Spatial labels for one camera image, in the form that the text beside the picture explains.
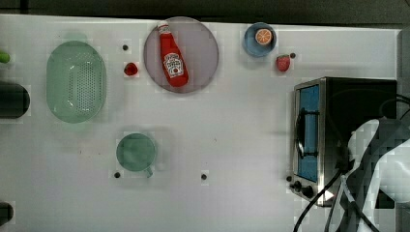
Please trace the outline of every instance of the orange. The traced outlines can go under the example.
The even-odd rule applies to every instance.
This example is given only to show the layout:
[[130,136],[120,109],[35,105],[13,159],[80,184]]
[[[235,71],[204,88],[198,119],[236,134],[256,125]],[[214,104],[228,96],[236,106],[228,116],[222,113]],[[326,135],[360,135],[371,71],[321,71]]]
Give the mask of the orange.
[[266,45],[272,40],[272,32],[268,29],[259,29],[256,32],[255,38],[256,41],[261,45]]

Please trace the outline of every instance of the red ketchup bottle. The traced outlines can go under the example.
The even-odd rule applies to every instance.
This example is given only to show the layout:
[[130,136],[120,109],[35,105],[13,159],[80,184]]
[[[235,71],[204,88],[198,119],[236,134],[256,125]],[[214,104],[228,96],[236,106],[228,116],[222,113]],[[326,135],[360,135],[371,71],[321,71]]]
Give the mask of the red ketchup bottle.
[[181,51],[174,41],[167,21],[160,21],[158,29],[163,72],[171,86],[182,87],[187,84],[189,76]]

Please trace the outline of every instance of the green basket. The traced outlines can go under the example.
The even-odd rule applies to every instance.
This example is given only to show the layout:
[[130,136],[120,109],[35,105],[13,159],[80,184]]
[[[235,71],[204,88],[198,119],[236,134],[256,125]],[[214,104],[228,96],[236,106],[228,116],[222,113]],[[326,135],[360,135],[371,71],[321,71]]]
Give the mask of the green basket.
[[102,57],[89,44],[58,46],[47,62],[46,98],[51,112],[67,123],[82,123],[103,107],[106,71]]

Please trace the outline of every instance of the blue bowl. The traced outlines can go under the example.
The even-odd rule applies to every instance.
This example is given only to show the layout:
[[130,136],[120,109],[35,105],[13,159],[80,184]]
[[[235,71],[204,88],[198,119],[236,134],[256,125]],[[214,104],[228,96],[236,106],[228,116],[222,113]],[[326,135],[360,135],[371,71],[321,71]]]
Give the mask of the blue bowl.
[[[272,32],[272,35],[274,37],[269,44],[261,45],[256,41],[255,35],[257,30],[259,29],[268,29]],[[275,48],[276,43],[277,34],[275,33],[274,29],[264,22],[257,22],[251,25],[251,27],[248,28],[247,32],[245,33],[243,46],[245,48],[245,51],[249,55],[261,57],[269,54],[269,52],[271,52]]]

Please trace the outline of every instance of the white table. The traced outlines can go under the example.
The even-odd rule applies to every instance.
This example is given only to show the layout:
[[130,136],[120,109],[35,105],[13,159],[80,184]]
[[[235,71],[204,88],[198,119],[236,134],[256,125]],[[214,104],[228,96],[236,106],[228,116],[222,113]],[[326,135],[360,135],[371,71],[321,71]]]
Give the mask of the white table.
[[[273,25],[277,47],[252,58],[241,46],[249,25],[205,23],[220,48],[215,79],[203,91],[172,94],[144,70],[156,23],[0,15],[0,49],[14,60],[0,66],[0,78],[31,96],[26,115],[0,120],[0,200],[15,206],[0,231],[292,231],[308,204],[285,182],[293,87],[322,76],[396,78],[397,30]],[[87,35],[108,77],[103,110],[80,125],[59,121],[45,101],[47,58],[71,31]],[[277,73],[275,57],[290,52],[291,70]],[[140,77],[124,78],[127,62],[139,62]],[[133,131],[158,142],[150,179],[116,161],[116,144]],[[123,178],[113,178],[116,170]],[[328,213],[314,207],[303,231],[322,231]]]

